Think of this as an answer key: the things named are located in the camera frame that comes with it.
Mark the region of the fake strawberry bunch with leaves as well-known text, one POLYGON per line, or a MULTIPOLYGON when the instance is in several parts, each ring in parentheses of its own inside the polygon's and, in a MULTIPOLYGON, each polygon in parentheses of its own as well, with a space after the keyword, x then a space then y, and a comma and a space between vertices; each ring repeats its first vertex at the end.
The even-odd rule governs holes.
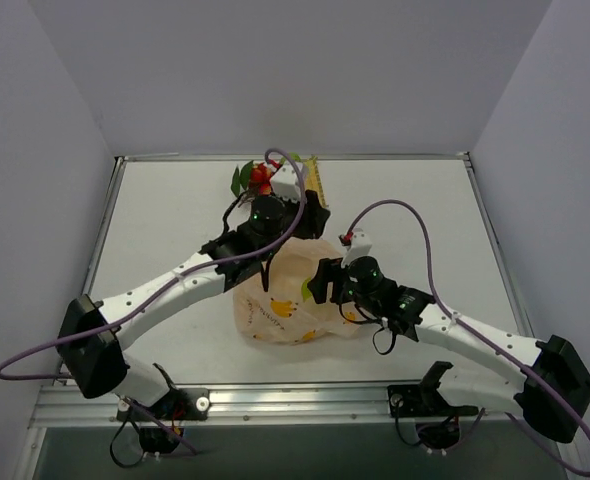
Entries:
POLYGON ((279 166, 273 160, 249 161, 242 167, 237 166, 233 172, 230 190, 235 197, 234 205, 240 207, 251 202, 255 197, 273 193, 271 178, 279 166))

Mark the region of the green fake pear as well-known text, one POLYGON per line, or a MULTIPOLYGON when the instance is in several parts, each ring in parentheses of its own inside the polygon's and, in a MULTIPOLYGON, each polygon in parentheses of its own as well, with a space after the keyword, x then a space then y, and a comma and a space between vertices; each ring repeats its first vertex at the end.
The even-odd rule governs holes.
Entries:
POLYGON ((311 292, 311 290, 309 289, 309 279, 306 279, 303 281, 302 285, 301 285, 301 297, 302 297, 302 301, 306 302, 308 299, 310 299, 313 294, 311 292))

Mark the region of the translucent banana print plastic bag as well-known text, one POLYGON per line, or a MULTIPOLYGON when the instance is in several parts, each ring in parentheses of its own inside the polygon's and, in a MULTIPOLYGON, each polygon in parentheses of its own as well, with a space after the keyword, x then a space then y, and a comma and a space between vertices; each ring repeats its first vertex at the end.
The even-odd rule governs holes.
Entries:
POLYGON ((233 289, 233 314, 238 332, 258 341, 296 345, 327 334, 342 338, 359 329, 351 305, 342 310, 332 303, 302 301, 301 285, 311 280, 319 261, 339 252, 327 241, 289 239, 274 257, 268 288, 258 274, 233 289))

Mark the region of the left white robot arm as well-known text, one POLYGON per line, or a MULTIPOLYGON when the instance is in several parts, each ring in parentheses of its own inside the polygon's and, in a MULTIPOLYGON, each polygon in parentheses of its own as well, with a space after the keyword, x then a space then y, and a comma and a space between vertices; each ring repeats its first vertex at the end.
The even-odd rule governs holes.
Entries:
POLYGON ((169 417, 177 405, 170 377, 161 366, 128 356, 128 349, 176 313, 259 273, 280 249, 279 238, 320 238, 329 217, 312 190, 300 203, 259 196, 245 222, 208 241, 169 272, 98 302, 88 295, 72 301, 57 351, 82 395, 128 397, 154 419, 169 417))

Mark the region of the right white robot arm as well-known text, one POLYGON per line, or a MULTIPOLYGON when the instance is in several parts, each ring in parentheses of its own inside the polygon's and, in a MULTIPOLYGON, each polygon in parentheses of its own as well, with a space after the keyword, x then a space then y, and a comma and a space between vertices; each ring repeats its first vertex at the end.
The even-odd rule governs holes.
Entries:
POLYGON ((520 336, 448 311, 435 296, 385 277, 370 256, 350 264, 320 260, 307 289, 318 304, 352 304, 393 339, 440 347, 478 365, 466 372, 449 361, 434 362, 403 398, 409 414, 487 409, 519 415, 549 440, 574 439, 590 405, 590 373, 571 342, 520 336))

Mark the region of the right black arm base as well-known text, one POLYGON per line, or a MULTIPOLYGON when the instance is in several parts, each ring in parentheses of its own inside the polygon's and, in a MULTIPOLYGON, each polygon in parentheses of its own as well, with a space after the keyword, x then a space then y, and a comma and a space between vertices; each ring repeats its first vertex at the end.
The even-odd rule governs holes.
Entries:
POLYGON ((437 361, 418 382, 387 387, 389 414, 399 440, 407 447, 422 447, 428 455, 445 457, 459 448, 481 422, 484 409, 451 405, 438 392, 445 385, 445 375, 453 372, 452 363, 437 361), (428 421, 414 427, 415 440, 406 439, 400 420, 420 418, 428 418, 428 421))

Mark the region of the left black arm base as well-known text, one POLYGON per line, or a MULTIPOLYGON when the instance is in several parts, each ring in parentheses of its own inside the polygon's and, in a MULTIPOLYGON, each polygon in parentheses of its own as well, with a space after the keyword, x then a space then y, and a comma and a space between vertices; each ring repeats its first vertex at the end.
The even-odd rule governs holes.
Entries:
POLYGON ((164 377, 169 391, 153 406, 144 407, 127 398, 118 403, 117 419, 121 421, 109 444, 112 461, 120 468, 134 468, 147 458, 157 462, 162 459, 193 458, 202 454, 187 440, 187 430, 181 426, 184 421, 207 419, 210 408, 209 392, 206 389, 179 389, 166 371, 157 363, 153 366, 164 377), (114 444, 124 429, 130 426, 137 438, 135 452, 139 458, 132 463, 122 462, 114 451, 114 444))

